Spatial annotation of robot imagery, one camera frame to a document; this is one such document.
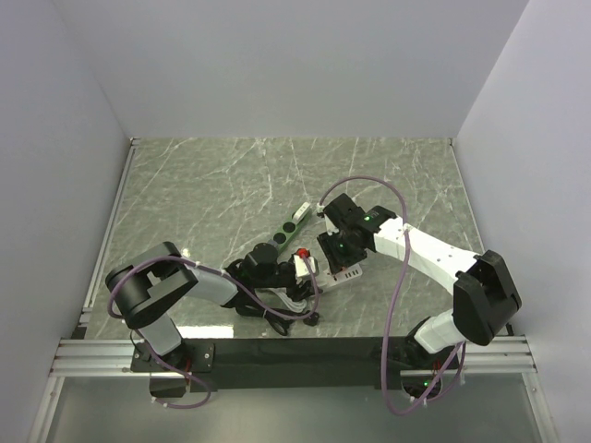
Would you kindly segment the green power strip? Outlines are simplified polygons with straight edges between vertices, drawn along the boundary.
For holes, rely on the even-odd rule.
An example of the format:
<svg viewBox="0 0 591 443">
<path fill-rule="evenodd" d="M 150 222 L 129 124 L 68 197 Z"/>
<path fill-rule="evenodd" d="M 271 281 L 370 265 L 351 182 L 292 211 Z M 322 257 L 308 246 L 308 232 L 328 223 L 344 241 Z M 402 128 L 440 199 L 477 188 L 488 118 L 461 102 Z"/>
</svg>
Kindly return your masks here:
<svg viewBox="0 0 591 443">
<path fill-rule="evenodd" d="M 310 220 L 310 214 L 301 216 L 298 220 L 296 215 L 286 220 L 278 230 L 272 234 L 268 240 L 270 245 L 273 245 L 277 250 L 277 253 L 281 255 L 287 250 L 290 243 L 299 235 L 300 231 L 306 226 Z"/>
</svg>

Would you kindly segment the white USB power strip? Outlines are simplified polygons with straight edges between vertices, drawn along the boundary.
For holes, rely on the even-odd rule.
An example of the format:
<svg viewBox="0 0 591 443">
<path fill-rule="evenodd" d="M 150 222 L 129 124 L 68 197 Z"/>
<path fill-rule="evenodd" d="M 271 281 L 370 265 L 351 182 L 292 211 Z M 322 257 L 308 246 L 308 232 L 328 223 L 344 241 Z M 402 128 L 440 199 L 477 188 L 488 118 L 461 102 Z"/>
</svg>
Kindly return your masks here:
<svg viewBox="0 0 591 443">
<path fill-rule="evenodd" d="M 360 278 L 363 275 L 363 270 L 359 264 L 344 269 L 340 272 L 332 274 L 329 269 L 324 270 L 317 278 L 319 288 L 323 292 L 327 292 L 337 286 L 348 283 L 354 279 Z"/>
</svg>

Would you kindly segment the white square charger plug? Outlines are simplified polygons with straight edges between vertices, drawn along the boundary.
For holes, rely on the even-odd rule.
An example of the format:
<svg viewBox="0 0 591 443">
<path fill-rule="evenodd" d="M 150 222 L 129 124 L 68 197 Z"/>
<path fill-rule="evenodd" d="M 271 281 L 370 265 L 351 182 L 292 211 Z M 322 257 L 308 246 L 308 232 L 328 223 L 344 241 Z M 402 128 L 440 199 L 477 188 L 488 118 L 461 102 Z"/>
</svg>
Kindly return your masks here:
<svg viewBox="0 0 591 443">
<path fill-rule="evenodd" d="M 292 215 L 292 222 L 299 224 L 308 214 L 310 210 L 310 203 L 304 202 Z"/>
</svg>

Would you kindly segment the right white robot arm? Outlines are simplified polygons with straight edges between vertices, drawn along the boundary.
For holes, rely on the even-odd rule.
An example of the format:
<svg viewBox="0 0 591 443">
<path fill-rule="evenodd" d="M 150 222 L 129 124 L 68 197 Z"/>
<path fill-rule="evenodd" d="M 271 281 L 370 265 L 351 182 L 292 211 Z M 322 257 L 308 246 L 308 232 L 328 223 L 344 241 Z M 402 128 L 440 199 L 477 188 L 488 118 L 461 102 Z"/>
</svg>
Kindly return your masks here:
<svg viewBox="0 0 591 443">
<path fill-rule="evenodd" d="M 503 257 L 479 255 L 449 245 L 382 206 L 363 210 L 346 194 L 325 208 L 326 230 L 317 240 L 336 274 L 364 260 L 369 252 L 405 262 L 452 296 L 452 308 L 419 322 L 403 344 L 388 353 L 410 368 L 425 368 L 456 344 L 487 346 L 522 306 Z"/>
</svg>

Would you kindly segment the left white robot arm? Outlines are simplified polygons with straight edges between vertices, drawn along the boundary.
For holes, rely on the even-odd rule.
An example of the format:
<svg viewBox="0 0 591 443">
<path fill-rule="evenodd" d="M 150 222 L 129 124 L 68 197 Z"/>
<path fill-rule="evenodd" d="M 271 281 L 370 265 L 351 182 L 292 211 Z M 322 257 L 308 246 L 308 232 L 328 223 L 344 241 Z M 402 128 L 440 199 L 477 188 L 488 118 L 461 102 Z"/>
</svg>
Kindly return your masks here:
<svg viewBox="0 0 591 443">
<path fill-rule="evenodd" d="M 294 261 L 280 262 L 277 248 L 268 243 L 256 245 L 221 270 L 207 270 L 191 265 L 173 243 L 163 242 L 112 269 L 105 285 L 110 292 L 108 314 L 136 331 L 152 348 L 153 362 L 165 371 L 177 369 L 185 358 L 183 338 L 168 315 L 183 297 L 234 309 L 243 317 L 285 321 L 295 310 L 273 314 L 254 301 L 255 291 L 277 290 L 292 301 L 307 289 L 296 276 Z"/>
</svg>

